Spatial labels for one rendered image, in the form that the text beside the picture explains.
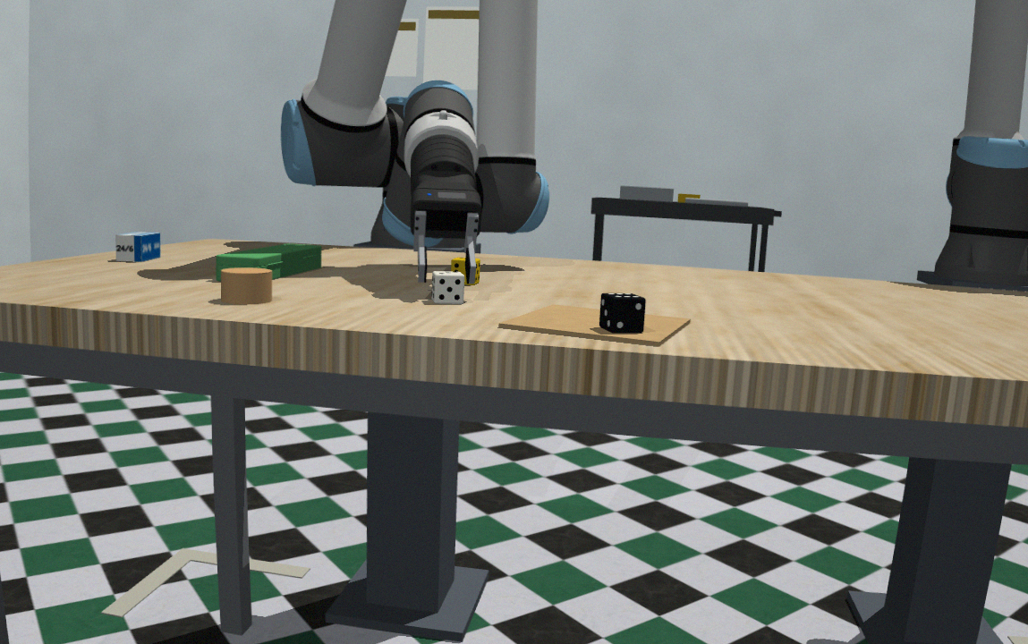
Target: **light blue wall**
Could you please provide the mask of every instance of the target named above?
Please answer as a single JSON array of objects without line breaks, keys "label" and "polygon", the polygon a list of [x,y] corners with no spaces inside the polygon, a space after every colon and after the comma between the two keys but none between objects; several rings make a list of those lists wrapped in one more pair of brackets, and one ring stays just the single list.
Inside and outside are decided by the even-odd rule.
[{"label": "light blue wall", "polygon": [[[454,4],[470,5],[411,1],[404,16]],[[947,240],[943,186],[963,127],[975,5],[541,0],[537,152],[549,216],[522,236],[484,232],[482,248],[589,259],[591,196],[636,184],[780,209],[771,272],[914,281]],[[30,260],[26,190],[31,259],[107,251],[130,230],[166,243],[366,241],[378,188],[298,186],[281,165],[282,103],[316,76],[330,9],[42,1],[31,5],[29,66],[26,16],[10,7],[0,263]],[[382,94],[407,90],[388,79]],[[1028,139],[1028,70],[1021,132]],[[747,249],[747,228],[725,223],[609,217],[604,238],[615,261],[743,270]]]}]

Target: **wooden cylinder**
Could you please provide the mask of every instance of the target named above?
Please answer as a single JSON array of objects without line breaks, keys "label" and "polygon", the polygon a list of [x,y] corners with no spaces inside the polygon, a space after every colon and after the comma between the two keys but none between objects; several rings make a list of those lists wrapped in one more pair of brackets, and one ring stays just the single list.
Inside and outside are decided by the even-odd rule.
[{"label": "wooden cylinder", "polygon": [[223,269],[219,298],[224,305],[263,305],[271,301],[271,270]]}]

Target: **white die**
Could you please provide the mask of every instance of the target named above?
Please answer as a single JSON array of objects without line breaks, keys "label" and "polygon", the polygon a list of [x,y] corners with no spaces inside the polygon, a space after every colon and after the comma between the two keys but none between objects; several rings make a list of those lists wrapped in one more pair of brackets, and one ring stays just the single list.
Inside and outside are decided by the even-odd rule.
[{"label": "white die", "polygon": [[435,305],[464,305],[466,277],[457,271],[435,271],[431,285],[431,300]]}]

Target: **yellow die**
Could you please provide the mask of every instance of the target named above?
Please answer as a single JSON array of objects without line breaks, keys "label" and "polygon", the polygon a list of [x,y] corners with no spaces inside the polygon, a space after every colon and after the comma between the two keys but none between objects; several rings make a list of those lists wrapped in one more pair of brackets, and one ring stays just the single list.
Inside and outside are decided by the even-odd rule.
[{"label": "yellow die", "polygon": [[449,262],[449,270],[457,271],[466,278],[466,283],[469,285],[477,284],[478,280],[481,280],[481,260],[474,259],[477,262],[476,267],[473,269],[473,280],[466,274],[466,258],[465,257],[454,257]]}]

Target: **black die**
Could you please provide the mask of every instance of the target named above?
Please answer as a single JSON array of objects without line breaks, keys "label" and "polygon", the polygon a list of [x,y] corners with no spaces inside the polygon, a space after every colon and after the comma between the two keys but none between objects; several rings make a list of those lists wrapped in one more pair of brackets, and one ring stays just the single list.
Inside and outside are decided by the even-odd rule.
[{"label": "black die", "polygon": [[610,333],[640,333],[646,329],[646,298],[600,293],[600,327]]}]

